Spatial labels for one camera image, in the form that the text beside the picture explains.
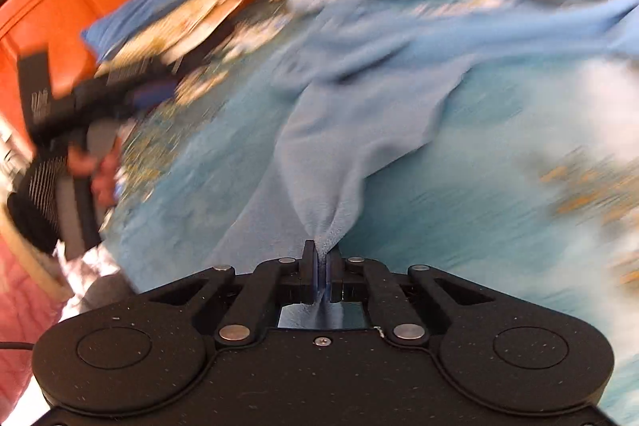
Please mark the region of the person left hand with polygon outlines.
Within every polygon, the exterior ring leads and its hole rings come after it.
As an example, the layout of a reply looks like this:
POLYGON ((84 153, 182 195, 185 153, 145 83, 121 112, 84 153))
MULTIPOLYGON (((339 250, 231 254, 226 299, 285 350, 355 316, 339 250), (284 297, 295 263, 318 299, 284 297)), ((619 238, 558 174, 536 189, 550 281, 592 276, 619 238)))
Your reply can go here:
POLYGON ((116 184, 120 168, 121 139, 114 140, 113 147, 103 159, 98 159, 76 145, 70 145, 67 153, 67 170, 77 178, 91 180, 95 202, 104 208, 117 203, 116 184))

